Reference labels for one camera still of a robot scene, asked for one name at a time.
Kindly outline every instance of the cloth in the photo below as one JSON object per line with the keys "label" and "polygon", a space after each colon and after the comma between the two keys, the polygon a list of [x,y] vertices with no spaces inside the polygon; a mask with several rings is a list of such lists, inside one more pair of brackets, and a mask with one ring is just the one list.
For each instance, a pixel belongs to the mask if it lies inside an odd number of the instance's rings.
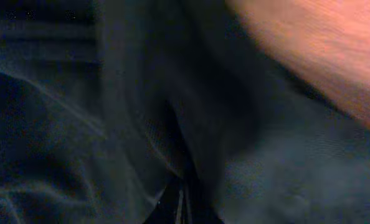
{"label": "cloth", "polygon": [[224,223],[370,223],[370,132],[224,1],[60,2],[0,4],[1,223],[143,223],[193,168]]}

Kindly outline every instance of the gray fabric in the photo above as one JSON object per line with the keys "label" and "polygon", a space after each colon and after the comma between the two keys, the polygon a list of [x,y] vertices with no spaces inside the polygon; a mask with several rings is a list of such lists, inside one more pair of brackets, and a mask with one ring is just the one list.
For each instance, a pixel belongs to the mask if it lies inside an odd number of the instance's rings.
{"label": "gray fabric", "polygon": [[[41,8],[87,18],[60,2]],[[142,223],[194,164],[225,223],[370,223],[370,132],[296,91],[223,1],[95,11],[0,15],[0,222]]]}

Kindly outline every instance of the person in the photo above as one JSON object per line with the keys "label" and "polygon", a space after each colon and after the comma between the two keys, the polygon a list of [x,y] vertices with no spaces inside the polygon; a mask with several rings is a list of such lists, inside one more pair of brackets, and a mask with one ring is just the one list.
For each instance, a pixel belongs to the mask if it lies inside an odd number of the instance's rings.
{"label": "person", "polygon": [[370,223],[359,2],[0,1],[0,222]]}

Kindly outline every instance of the wrinkled fabric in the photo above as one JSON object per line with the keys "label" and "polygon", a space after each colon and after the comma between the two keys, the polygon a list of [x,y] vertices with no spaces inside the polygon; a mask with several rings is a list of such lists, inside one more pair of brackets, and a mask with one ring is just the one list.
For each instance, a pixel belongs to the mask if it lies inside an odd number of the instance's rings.
{"label": "wrinkled fabric", "polygon": [[370,223],[370,132],[224,1],[56,4],[0,14],[0,222],[143,223],[194,167],[224,223]]}

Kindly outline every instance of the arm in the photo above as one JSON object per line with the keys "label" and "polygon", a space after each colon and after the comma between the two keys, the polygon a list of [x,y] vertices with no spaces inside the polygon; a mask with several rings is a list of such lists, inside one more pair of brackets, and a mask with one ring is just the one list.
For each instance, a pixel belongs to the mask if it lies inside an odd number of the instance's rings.
{"label": "arm", "polygon": [[370,0],[228,0],[257,45],[370,129]]}

